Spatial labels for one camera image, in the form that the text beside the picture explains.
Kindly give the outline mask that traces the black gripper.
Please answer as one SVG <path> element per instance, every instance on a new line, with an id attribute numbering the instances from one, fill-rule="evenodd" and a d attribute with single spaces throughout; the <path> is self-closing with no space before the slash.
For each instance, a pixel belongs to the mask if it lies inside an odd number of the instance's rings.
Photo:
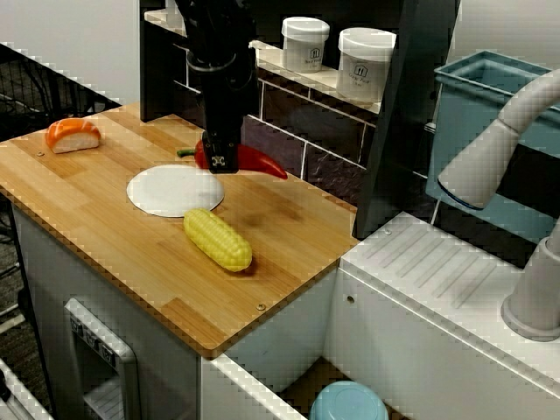
<path id="1" fill-rule="evenodd" d="M 229 62 L 211 65 L 188 53 L 188 68 L 197 75 L 203 97 L 203 151 L 213 174 L 239 171 L 239 142 L 209 131 L 239 130 L 243 117 L 256 112 L 256 53 L 238 52 Z"/>

